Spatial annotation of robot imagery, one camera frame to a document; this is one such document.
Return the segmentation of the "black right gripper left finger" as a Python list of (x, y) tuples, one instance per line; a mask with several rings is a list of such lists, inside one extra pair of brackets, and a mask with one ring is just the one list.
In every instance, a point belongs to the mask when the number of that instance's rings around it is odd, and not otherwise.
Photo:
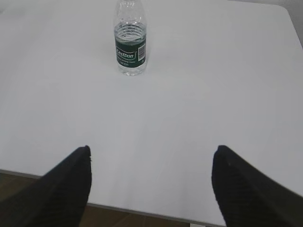
[(91, 151), (79, 147), (36, 182), (1, 201), (0, 225), (78, 227), (91, 185)]

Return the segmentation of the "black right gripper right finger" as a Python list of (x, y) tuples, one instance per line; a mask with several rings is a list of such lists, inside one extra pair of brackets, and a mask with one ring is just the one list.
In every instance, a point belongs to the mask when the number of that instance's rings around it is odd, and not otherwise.
[(228, 227), (301, 227), (303, 198), (220, 145), (213, 157), (212, 187)]

